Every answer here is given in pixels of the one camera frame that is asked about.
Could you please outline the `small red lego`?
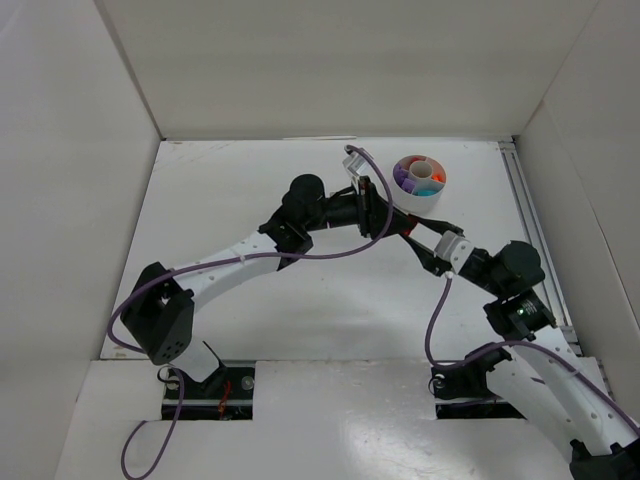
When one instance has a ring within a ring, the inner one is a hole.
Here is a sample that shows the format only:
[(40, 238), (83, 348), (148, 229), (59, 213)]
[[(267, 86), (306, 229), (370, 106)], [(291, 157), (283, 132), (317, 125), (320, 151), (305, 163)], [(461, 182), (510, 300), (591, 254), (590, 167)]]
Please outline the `small red lego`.
[(403, 230), (403, 234), (409, 236), (413, 230), (415, 229), (417, 223), (413, 220), (408, 220), (406, 224), (406, 228)]

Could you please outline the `purple curved printed lego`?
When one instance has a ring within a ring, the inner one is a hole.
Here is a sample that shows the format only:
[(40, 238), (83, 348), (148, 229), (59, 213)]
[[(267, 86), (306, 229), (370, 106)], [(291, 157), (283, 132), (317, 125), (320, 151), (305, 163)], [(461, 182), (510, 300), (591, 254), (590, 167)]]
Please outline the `purple curved printed lego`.
[(410, 179), (405, 179), (400, 185), (400, 188), (408, 194), (412, 194), (415, 187), (415, 183)]

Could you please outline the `long teal lego brick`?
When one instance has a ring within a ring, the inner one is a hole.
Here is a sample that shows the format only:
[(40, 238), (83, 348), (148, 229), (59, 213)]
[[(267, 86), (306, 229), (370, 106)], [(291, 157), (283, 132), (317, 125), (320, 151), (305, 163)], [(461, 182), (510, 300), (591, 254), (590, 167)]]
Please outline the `long teal lego brick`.
[(419, 197), (430, 197), (430, 196), (439, 195), (440, 192), (441, 192), (441, 188), (428, 188), (428, 189), (415, 190), (413, 194)]

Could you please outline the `lavender lego brick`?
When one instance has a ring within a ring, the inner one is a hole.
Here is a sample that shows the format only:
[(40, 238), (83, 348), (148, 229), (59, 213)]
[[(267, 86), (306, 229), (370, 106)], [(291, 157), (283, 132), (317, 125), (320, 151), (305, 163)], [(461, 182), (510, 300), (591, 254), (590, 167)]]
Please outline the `lavender lego brick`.
[(400, 163), (396, 163), (393, 167), (393, 178), (396, 184), (401, 187), (405, 180), (408, 178), (409, 171), (403, 167)]

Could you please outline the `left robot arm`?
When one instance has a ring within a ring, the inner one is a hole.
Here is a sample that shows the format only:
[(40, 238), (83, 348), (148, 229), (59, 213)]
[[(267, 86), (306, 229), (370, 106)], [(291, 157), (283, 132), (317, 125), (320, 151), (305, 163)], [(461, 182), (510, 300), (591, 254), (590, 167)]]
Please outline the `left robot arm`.
[(371, 240), (407, 234), (415, 226), (388, 206), (368, 177), (326, 196), (319, 177), (300, 175), (271, 218), (246, 239), (192, 267), (148, 265), (121, 322), (153, 364), (171, 366), (210, 395), (223, 383), (226, 366), (193, 335), (199, 309), (248, 280), (292, 265), (312, 248), (311, 232), (351, 225)]

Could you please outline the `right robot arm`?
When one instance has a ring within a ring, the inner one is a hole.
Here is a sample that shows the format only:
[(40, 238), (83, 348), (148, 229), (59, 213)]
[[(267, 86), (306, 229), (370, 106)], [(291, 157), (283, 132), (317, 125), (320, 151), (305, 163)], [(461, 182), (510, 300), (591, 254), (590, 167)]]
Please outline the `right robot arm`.
[(474, 247), (461, 228), (409, 216), (439, 234), (434, 249), (403, 232), (423, 268), (446, 279), (459, 276), (494, 296), (483, 308), (500, 341), (459, 361), (438, 361), (431, 350), (435, 324), (424, 349), (437, 397), (487, 397), (509, 402), (550, 440), (575, 479), (636, 479), (639, 424), (585, 373), (556, 320), (534, 288), (545, 278), (538, 251), (512, 240), (497, 254)]

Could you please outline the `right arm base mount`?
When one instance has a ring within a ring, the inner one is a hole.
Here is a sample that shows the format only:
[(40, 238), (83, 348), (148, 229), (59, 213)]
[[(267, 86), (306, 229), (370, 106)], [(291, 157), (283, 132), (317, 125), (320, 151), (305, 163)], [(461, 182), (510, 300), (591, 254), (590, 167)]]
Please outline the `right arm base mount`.
[(437, 420), (523, 419), (524, 416), (506, 400), (488, 388), (487, 375), (502, 361), (512, 357), (504, 349), (484, 354), (461, 365), (446, 363), (431, 367), (428, 387), (436, 399)]

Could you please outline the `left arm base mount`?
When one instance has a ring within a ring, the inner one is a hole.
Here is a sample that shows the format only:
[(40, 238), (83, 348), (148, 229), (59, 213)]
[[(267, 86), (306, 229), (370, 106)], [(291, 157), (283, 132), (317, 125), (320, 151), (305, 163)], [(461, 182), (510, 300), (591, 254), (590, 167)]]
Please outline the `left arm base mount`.
[(213, 353), (220, 368), (211, 382), (201, 384), (186, 374), (183, 401), (179, 402), (179, 379), (173, 368), (161, 367), (156, 379), (163, 385), (161, 419), (171, 420), (180, 410), (179, 420), (244, 421), (253, 418), (256, 363), (223, 361)]

